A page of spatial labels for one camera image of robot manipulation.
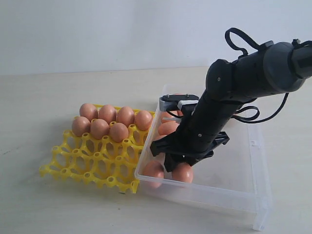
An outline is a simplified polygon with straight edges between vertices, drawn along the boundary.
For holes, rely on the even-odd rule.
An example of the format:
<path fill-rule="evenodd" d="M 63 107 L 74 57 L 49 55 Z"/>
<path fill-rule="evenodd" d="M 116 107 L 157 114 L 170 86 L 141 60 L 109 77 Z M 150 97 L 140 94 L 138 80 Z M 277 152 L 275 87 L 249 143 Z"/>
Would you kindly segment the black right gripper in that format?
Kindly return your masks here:
<path fill-rule="evenodd" d="M 216 147 L 229 141 L 222 128 L 239 107 L 239 101 L 217 101 L 204 92 L 197 104 L 182 107 L 183 115 L 175 132 L 151 143 L 152 155 L 165 154 L 167 172 L 172 172 L 180 163 L 194 166 L 212 157 Z"/>

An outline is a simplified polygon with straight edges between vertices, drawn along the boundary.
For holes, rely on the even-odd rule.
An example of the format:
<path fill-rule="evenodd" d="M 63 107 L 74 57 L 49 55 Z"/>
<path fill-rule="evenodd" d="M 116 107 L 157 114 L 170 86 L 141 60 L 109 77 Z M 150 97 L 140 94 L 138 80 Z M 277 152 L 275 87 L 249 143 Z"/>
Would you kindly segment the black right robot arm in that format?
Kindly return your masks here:
<path fill-rule="evenodd" d="M 229 141 L 223 131 L 244 104 L 257 98 L 298 90 L 312 75 L 312 43 L 266 43 L 234 62 L 218 59 L 206 75 L 202 96 L 164 95 L 163 112 L 180 110 L 177 129 L 154 141 L 153 156 L 165 154 L 164 166 L 172 172 L 180 163 L 195 165 L 213 156 L 214 149 Z"/>

